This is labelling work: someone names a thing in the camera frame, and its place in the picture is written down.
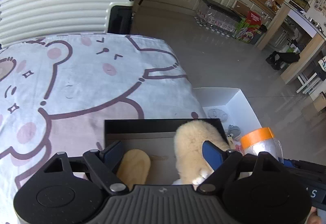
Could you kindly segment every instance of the trash bin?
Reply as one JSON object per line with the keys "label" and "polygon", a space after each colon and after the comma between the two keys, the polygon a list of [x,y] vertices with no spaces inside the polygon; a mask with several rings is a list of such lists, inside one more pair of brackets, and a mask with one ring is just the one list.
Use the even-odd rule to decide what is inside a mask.
{"label": "trash bin", "polygon": [[257,41],[259,40],[259,38],[265,33],[267,32],[267,28],[266,26],[263,24],[262,26],[260,26],[260,28],[258,29],[258,31],[256,32],[255,36],[253,37],[253,39],[250,41],[250,44],[255,44],[257,43]]}

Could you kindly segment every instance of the metal screw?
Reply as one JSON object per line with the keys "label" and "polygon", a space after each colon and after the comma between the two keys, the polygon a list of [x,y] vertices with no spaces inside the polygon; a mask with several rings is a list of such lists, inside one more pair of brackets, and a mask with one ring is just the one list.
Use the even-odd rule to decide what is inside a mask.
{"label": "metal screw", "polygon": [[200,185],[199,189],[204,193],[208,193],[208,192],[215,191],[216,188],[211,183],[205,183],[205,184]]}
{"label": "metal screw", "polygon": [[126,189],[126,186],[123,183],[113,183],[110,185],[110,190],[112,192],[118,193]]}

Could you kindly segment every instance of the table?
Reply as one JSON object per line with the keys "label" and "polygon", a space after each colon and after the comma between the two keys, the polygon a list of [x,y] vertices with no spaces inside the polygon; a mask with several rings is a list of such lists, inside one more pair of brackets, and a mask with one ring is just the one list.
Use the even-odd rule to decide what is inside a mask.
{"label": "table", "polygon": [[286,84],[293,81],[300,73],[302,73],[302,71],[320,52],[323,44],[326,42],[326,37],[324,34],[322,34],[322,32],[320,32],[293,6],[287,2],[284,2],[282,7],[278,10],[275,18],[269,25],[268,31],[265,33],[262,39],[255,44],[258,49],[263,50],[265,48],[287,16],[291,17],[296,23],[298,23],[312,37],[312,39],[300,53],[299,61],[290,64],[289,67],[281,74],[281,78]]}

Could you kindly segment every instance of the orange lid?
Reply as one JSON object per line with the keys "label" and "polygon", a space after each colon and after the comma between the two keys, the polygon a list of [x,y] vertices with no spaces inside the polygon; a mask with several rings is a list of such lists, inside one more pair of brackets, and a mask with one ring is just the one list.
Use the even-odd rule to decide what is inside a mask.
{"label": "orange lid", "polygon": [[242,144],[243,149],[246,149],[258,142],[261,142],[266,139],[272,139],[274,136],[273,132],[269,127],[263,127],[257,129],[249,134],[244,135],[240,141]]}

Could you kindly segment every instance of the pink cheek spot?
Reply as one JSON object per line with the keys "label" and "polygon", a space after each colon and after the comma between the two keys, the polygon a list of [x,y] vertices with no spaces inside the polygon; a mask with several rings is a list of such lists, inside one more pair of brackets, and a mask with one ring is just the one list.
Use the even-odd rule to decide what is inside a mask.
{"label": "pink cheek spot", "polygon": [[29,162],[29,159],[28,160],[19,160],[19,159],[16,159],[15,157],[11,156],[11,162],[14,166],[16,167],[19,167],[19,166],[23,166],[25,165],[26,163]]}
{"label": "pink cheek spot", "polygon": [[81,43],[86,46],[91,46],[92,44],[92,41],[89,39],[89,37],[82,37],[81,41]]}
{"label": "pink cheek spot", "polygon": [[22,71],[26,66],[26,60],[23,60],[22,62],[19,63],[16,72],[19,73],[20,71]]}
{"label": "pink cheek spot", "polygon": [[103,64],[103,71],[110,76],[114,76],[115,74],[117,74],[117,70],[115,69],[115,67],[108,63]]}
{"label": "pink cheek spot", "polygon": [[57,59],[58,57],[61,56],[61,50],[57,47],[52,48],[52,49],[48,50],[47,55],[48,55],[48,58],[50,58],[50,59]]}
{"label": "pink cheek spot", "polygon": [[36,132],[36,125],[34,123],[24,124],[17,132],[17,140],[20,144],[26,144],[31,141]]}

